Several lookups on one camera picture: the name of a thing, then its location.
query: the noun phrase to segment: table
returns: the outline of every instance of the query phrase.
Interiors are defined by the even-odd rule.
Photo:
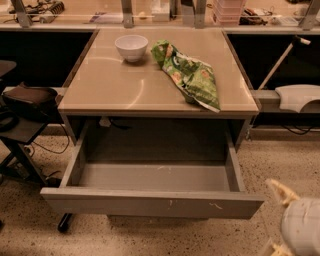
[[[114,41],[125,34],[148,38],[142,61],[117,53]],[[185,102],[152,60],[158,39],[212,65],[219,113]],[[100,29],[59,111],[76,146],[60,187],[41,191],[58,212],[250,218],[263,202],[245,193],[236,157],[259,108],[221,29]],[[80,137],[79,117],[87,120]],[[132,129],[99,127],[100,117]]]

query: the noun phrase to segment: beige tabletop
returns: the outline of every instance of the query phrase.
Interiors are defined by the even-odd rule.
[[[138,63],[124,61],[114,46],[116,38],[125,34],[149,40]],[[152,59],[150,50],[158,39],[167,39],[180,52],[212,66],[221,105],[218,114],[185,102],[171,78]],[[256,114],[258,107],[220,28],[108,27],[99,31],[59,110],[65,114],[181,112],[223,116]]]

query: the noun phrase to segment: speckled floor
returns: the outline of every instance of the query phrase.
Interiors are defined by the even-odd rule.
[[[45,131],[36,141],[59,151],[66,138]],[[258,255],[269,238],[281,241],[283,209],[265,180],[275,178],[301,196],[319,197],[319,141],[320,133],[252,131],[238,158],[248,193],[264,195],[266,201],[250,220],[76,215],[61,234],[57,224],[62,216],[41,198],[39,186],[5,179],[0,186],[0,255]],[[47,174],[63,172],[72,150],[69,146],[55,155],[34,148],[33,159]],[[0,150],[2,159],[7,151],[2,145]]]

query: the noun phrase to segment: chip bag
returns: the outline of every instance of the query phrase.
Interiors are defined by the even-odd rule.
[[[198,103],[211,111],[220,111],[215,78],[209,64],[180,53],[167,40],[157,41],[151,53],[188,103]]]

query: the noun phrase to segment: ceramic bowl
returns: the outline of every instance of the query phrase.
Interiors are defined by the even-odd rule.
[[[115,46],[124,59],[128,62],[136,62],[144,56],[148,39],[139,35],[121,36],[116,39]]]

